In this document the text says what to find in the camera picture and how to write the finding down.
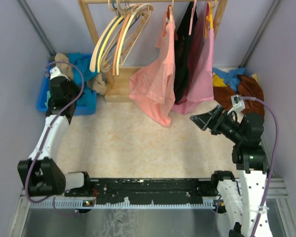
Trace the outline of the teal blue t shirt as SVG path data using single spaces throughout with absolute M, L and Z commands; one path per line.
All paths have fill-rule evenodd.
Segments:
M 96 72 L 91 72 L 89 70 L 91 57 L 91 54 L 81 54 L 79 52 L 68 54 L 69 62 L 81 71 L 84 78 L 84 94 L 77 100 L 77 105 L 83 106 L 94 112 L 96 110 L 96 97 L 94 97 L 92 89 L 87 85 L 87 82 L 97 75 Z

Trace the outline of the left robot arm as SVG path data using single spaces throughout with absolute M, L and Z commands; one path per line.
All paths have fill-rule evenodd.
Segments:
M 82 95 L 81 89 L 63 74 L 51 76 L 49 87 L 51 97 L 43 132 L 29 158 L 17 165 L 26 197 L 32 203 L 38 203 L 38 197 L 45 200 L 73 189 L 82 196 L 89 195 L 93 190 L 85 171 L 65 174 L 55 162 L 61 141 L 74 116 L 76 100 Z

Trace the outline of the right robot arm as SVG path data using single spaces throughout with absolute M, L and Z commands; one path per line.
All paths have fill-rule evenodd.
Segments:
M 234 143 L 232 162 L 239 172 L 237 181 L 231 171 L 212 174 L 211 191 L 221 196 L 230 222 L 230 237 L 271 237 L 267 190 L 268 165 L 261 146 L 264 119 L 256 113 L 245 114 L 241 122 L 218 105 L 211 111 L 193 115 L 190 120 L 198 128 L 213 135 L 224 135 Z

